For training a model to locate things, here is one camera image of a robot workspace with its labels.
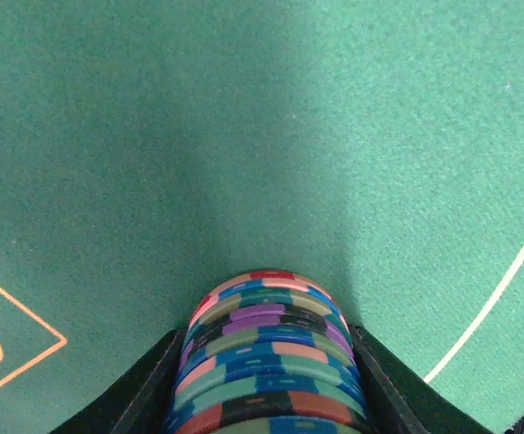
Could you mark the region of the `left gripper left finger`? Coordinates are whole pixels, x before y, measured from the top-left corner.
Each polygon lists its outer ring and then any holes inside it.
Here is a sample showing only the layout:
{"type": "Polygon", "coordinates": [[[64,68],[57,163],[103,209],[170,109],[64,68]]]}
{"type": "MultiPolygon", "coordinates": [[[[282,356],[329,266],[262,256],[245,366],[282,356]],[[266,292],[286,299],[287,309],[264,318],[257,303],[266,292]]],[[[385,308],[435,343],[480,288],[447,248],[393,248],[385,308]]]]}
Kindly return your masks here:
{"type": "Polygon", "coordinates": [[[53,434],[158,433],[179,369],[183,329],[162,337],[105,392],[53,434]]]}

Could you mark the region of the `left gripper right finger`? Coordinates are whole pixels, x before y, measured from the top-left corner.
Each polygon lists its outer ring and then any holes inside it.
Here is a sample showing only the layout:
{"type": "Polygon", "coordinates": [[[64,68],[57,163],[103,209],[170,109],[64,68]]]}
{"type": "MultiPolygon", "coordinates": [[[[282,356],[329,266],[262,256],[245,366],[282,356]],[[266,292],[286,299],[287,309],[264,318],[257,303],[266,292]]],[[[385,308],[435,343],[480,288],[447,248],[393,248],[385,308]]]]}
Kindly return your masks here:
{"type": "Polygon", "coordinates": [[[352,325],[350,332],[377,433],[490,433],[441,397],[364,327],[352,325]]]}

